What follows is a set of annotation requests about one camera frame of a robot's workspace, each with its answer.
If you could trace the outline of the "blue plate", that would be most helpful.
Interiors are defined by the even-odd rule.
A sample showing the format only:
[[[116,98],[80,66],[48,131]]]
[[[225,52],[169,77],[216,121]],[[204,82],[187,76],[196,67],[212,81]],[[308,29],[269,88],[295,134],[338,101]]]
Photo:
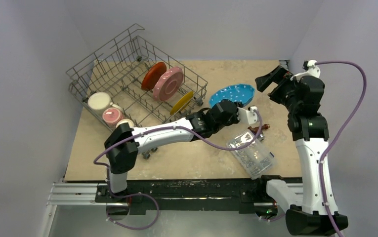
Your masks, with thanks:
[[[242,103],[242,107],[248,105],[254,98],[255,88],[249,84],[234,84],[224,87],[213,93],[209,99],[210,108],[216,103],[227,99],[232,102]]]

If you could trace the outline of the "yellow black saucer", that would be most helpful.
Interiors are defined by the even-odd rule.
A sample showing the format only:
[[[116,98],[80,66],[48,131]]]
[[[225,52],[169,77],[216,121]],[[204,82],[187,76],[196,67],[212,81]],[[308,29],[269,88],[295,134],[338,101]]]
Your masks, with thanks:
[[[180,110],[184,109],[191,101],[192,97],[194,95],[194,92],[193,91],[189,91],[187,92],[184,96],[182,96],[177,102],[176,104],[172,107],[171,111],[170,111],[170,115],[174,115],[176,114],[177,112],[179,112]]]

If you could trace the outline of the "pink dotted plate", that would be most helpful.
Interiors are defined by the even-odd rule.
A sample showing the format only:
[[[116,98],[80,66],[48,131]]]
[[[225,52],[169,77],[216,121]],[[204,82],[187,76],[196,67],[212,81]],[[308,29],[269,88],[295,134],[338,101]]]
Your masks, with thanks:
[[[166,101],[170,99],[183,83],[184,73],[180,67],[173,67],[162,74],[153,89],[153,99]]]

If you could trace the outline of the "red plate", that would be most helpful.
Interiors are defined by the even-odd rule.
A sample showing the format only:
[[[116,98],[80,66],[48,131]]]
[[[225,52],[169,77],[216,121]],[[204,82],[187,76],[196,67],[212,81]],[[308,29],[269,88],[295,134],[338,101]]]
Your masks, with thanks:
[[[167,71],[167,66],[164,62],[156,63],[145,75],[141,89],[144,91],[152,90],[160,77]]]

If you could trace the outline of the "pink mug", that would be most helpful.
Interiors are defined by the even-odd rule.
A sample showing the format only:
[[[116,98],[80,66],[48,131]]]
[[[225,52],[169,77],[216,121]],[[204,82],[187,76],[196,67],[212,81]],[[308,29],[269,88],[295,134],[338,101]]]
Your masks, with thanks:
[[[106,109],[102,114],[102,119],[110,128],[116,128],[118,122],[124,118],[122,111],[115,107]]]

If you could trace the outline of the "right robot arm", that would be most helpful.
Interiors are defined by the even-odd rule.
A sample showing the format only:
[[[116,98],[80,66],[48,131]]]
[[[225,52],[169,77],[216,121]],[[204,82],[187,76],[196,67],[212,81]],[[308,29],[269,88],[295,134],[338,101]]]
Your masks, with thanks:
[[[271,83],[276,87],[269,98],[288,110],[292,133],[302,172],[302,195],[297,195],[277,176],[266,176],[257,187],[257,196],[271,198],[285,212],[286,226],[293,236],[331,236],[348,226],[348,218],[338,211],[332,192],[325,150],[329,146],[326,119],[319,113],[325,84],[317,67],[293,75],[282,66],[255,80],[263,92]]]

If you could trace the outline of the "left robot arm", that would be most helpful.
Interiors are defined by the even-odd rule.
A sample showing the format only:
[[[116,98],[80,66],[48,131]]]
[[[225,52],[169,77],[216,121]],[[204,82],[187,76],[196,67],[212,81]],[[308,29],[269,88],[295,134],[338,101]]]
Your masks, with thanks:
[[[104,142],[109,162],[108,197],[115,202],[125,199],[127,173],[134,168],[139,154],[173,143],[206,142],[222,128],[238,124],[238,111],[242,107],[241,102],[224,99],[174,122],[151,127],[120,125]]]

